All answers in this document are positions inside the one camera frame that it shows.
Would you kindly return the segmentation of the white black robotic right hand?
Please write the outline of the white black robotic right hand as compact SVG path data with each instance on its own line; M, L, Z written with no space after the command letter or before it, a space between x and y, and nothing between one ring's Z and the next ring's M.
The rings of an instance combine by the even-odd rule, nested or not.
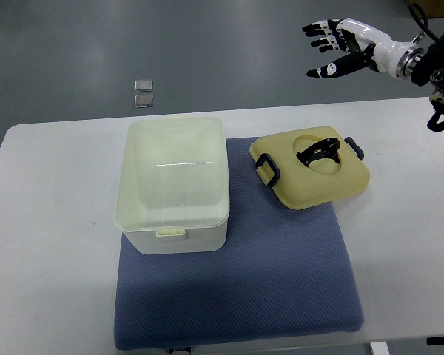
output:
M308 70L306 75L310 78L339 78L369 68L407 79L424 56L424 49L414 42L394 41L388 34L350 18L317 21L302 31L315 38L311 46L320 52L345 53L331 63Z

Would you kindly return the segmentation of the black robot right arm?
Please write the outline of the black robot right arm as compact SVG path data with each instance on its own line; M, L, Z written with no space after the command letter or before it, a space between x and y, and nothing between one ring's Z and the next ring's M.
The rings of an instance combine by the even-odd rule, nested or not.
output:
M427 127L433 132L444 131L444 34L435 35L428 28L428 19L417 3L408 4L408 10L421 29L432 39L433 44L427 49L423 57L416 61L411 71L411 82L418 86L430 83L434 86L429 101L434 109L434 114L427 123Z

